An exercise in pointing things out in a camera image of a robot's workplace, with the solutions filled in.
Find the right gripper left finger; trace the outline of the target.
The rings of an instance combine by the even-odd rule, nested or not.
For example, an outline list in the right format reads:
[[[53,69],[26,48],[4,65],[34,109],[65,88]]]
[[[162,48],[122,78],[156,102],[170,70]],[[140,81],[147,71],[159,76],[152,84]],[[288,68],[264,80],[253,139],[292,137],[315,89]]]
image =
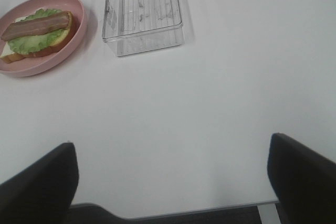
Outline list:
[[[62,223],[79,169],[73,143],[62,143],[1,184],[1,223]]]

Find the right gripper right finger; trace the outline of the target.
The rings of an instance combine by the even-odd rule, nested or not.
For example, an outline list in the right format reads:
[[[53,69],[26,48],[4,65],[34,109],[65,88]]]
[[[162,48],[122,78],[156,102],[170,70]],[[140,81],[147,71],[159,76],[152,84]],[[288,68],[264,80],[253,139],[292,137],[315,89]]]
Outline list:
[[[283,133],[274,133],[267,174],[291,223],[335,223],[333,161]]]

